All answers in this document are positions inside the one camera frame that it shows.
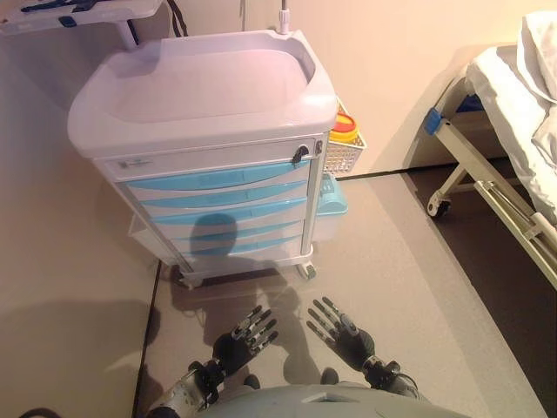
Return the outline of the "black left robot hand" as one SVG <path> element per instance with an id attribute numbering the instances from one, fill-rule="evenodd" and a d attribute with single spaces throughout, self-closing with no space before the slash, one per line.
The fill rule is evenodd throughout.
<path id="1" fill-rule="evenodd" d="M 271 315 L 271 309 L 256 306 L 228 334 L 218 337 L 212 358 L 225 377 L 236 374 L 278 337 L 277 320 Z"/>

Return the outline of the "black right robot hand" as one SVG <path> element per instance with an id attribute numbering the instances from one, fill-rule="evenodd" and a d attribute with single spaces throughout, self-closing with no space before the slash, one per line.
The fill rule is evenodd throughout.
<path id="1" fill-rule="evenodd" d="M 310 330 L 347 366 L 362 371 L 365 363 L 375 355 L 371 335 L 359 328 L 346 312 L 326 296 L 313 300 L 307 312 L 311 317 L 306 322 Z"/>

